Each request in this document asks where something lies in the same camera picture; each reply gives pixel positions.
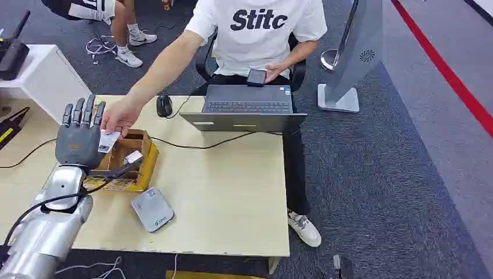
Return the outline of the person's right hand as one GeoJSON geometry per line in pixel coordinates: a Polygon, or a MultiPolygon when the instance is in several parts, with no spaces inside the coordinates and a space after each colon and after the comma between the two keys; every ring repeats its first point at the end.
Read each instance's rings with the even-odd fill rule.
{"type": "Polygon", "coordinates": [[[101,130],[104,130],[105,134],[119,132],[119,139],[124,138],[139,118],[142,108],[143,104],[128,96],[122,97],[105,109],[101,130]]]}

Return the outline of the person's left hand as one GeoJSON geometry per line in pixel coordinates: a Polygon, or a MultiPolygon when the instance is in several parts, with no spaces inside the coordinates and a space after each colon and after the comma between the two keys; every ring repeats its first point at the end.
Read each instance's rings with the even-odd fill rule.
{"type": "Polygon", "coordinates": [[[272,82],[277,76],[279,76],[284,70],[289,68],[289,64],[280,62],[272,65],[266,65],[266,77],[264,83],[272,82]]]}

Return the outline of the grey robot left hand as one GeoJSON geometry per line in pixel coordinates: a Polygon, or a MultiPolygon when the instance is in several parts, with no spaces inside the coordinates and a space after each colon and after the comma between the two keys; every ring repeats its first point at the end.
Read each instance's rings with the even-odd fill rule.
{"type": "Polygon", "coordinates": [[[100,102],[93,110],[95,95],[79,98],[65,107],[62,124],[56,138],[55,157],[61,167],[80,169],[85,176],[116,179],[137,168],[143,156],[125,160],[115,170],[98,170],[103,158],[110,154],[120,133],[105,134],[101,130],[106,103],[100,102]]]}

